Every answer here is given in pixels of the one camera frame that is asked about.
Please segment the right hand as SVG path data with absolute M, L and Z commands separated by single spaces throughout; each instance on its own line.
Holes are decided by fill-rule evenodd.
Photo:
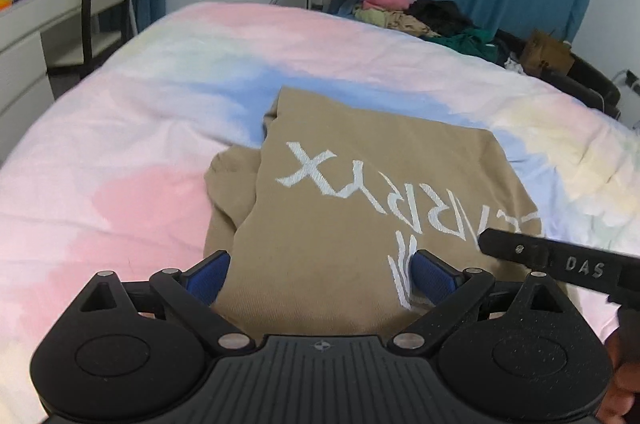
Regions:
M 639 392 L 639 363 L 623 359 L 620 332 L 614 331 L 605 341 L 612 361 L 614 375 L 598 412 L 598 419 L 606 424 L 624 424 Z

